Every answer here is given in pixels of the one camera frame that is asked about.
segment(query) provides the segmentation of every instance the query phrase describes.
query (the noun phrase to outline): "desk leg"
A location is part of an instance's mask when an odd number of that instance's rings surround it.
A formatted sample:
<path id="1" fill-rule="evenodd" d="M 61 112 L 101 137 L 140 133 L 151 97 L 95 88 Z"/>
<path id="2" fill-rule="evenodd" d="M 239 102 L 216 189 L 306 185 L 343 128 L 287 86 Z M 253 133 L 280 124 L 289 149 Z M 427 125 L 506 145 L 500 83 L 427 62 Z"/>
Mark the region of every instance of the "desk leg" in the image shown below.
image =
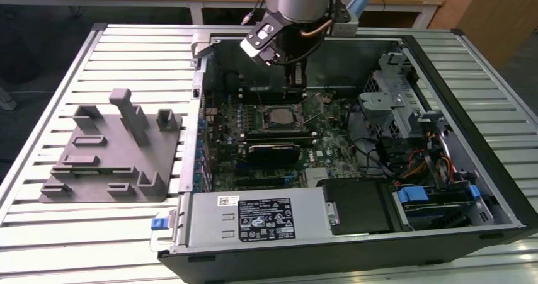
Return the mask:
<path id="1" fill-rule="evenodd" d="M 188 9 L 191 10 L 192 24 L 203 25 L 203 2 L 188 2 Z"/>
<path id="2" fill-rule="evenodd" d="M 419 13 L 412 28 L 414 29 L 427 29 L 430 26 L 431 19 L 434 18 L 438 6 L 424 6 L 422 12 Z"/>

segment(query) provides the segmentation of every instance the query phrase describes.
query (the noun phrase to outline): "power supply label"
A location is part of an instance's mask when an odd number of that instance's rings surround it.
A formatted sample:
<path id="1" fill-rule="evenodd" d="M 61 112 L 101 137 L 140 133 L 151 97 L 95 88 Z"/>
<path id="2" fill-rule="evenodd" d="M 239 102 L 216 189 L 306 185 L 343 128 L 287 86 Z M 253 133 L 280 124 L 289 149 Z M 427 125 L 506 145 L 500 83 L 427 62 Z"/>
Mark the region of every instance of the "power supply label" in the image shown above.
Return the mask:
<path id="1" fill-rule="evenodd" d="M 237 208 L 241 242 L 295 239 L 289 198 L 243 200 Z"/>

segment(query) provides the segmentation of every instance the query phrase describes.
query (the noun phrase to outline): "metal bracket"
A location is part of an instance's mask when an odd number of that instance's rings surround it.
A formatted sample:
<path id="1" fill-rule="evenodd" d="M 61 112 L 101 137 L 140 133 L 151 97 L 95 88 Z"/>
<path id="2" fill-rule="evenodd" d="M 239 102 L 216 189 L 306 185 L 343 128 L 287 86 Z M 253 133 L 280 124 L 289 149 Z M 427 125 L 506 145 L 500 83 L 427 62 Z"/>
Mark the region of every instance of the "metal bracket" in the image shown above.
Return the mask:
<path id="1" fill-rule="evenodd" d="M 362 106 L 371 111 L 387 111 L 404 106 L 402 101 L 394 100 L 388 93 L 366 92 L 360 94 Z"/>
<path id="2" fill-rule="evenodd" d="M 422 132 L 422 123 L 435 123 L 443 117 L 442 113 L 436 111 L 414 112 L 407 121 L 411 126 L 411 133 Z"/>
<path id="3" fill-rule="evenodd" d="M 191 67 L 193 67 L 195 70 L 200 68 L 200 59 L 191 59 Z"/>
<path id="4" fill-rule="evenodd" d="M 327 202 L 326 203 L 326 208 L 327 208 L 328 223 L 331 225 L 338 225 L 339 224 L 339 217 L 338 217 L 338 211 L 336 211 L 335 203 L 334 202 Z"/>
<path id="5" fill-rule="evenodd" d="M 256 24 L 244 39 L 253 49 L 261 50 L 280 33 L 281 29 L 291 24 L 292 22 L 284 19 L 280 13 L 271 13 Z"/>
<path id="6" fill-rule="evenodd" d="M 379 66 L 384 75 L 402 75 L 412 67 L 407 55 L 400 52 L 383 54 L 379 59 Z"/>
<path id="7" fill-rule="evenodd" d="M 330 29 L 330 35 L 332 37 L 354 37 L 356 34 L 356 29 L 359 27 L 358 17 L 350 12 L 343 16 L 347 16 L 346 21 L 336 21 Z"/>
<path id="8" fill-rule="evenodd" d="M 176 246 L 184 246 L 187 244 L 187 222 L 191 197 L 191 193 L 179 194 L 177 209 L 169 213 L 169 228 L 173 228 L 172 241 L 175 244 L 171 248 L 172 253 L 176 252 L 173 249 Z"/>
<path id="9" fill-rule="evenodd" d="M 192 35 L 191 53 L 195 59 L 201 58 L 212 52 L 211 48 L 211 34 L 207 32 L 197 32 Z"/>

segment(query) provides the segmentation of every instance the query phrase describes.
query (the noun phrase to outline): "blue plastic tab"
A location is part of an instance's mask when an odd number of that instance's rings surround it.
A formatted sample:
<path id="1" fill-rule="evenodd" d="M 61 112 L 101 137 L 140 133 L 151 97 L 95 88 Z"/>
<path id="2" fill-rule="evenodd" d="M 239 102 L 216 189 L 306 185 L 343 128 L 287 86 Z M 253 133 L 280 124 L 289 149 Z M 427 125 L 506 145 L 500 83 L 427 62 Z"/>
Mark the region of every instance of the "blue plastic tab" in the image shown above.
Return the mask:
<path id="1" fill-rule="evenodd" d="M 284 176 L 284 185 L 289 185 L 289 182 L 294 181 L 295 178 L 296 178 L 296 175 Z"/>
<path id="2" fill-rule="evenodd" d="M 400 199 L 400 203 L 427 201 L 430 199 L 426 189 L 422 186 L 406 186 L 398 191 L 398 198 Z"/>
<path id="3" fill-rule="evenodd" d="M 205 121 L 201 118 L 199 119 L 199 128 L 205 129 Z"/>
<path id="4" fill-rule="evenodd" d="M 472 199 L 476 200 L 480 197 L 480 191 L 478 190 L 478 187 L 475 185 L 468 186 L 468 191 L 471 192 Z"/>
<path id="5" fill-rule="evenodd" d="M 195 184 L 201 182 L 201 176 L 200 176 L 200 174 L 193 174 L 192 181 L 193 181 Z"/>
<path id="6" fill-rule="evenodd" d="M 398 198 L 400 199 L 400 203 L 406 203 L 407 201 L 410 201 L 407 194 L 403 190 L 398 191 Z"/>
<path id="7" fill-rule="evenodd" d="M 151 220 L 151 230 L 168 229 L 168 218 L 153 218 Z"/>

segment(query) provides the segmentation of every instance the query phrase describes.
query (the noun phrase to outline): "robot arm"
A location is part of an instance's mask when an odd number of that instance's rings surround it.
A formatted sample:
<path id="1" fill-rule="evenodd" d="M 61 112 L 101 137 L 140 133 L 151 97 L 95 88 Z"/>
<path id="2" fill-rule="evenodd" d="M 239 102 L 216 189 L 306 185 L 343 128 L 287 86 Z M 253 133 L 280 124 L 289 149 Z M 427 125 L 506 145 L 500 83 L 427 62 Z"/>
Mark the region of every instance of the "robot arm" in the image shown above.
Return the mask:
<path id="1" fill-rule="evenodd" d="M 368 0 L 351 0 L 360 15 Z M 319 48 L 327 30 L 334 36 L 354 35 L 352 20 L 340 0 L 267 0 L 267 14 L 241 41 L 243 51 L 256 61 L 285 68 L 289 87 L 304 88 L 308 55 Z"/>

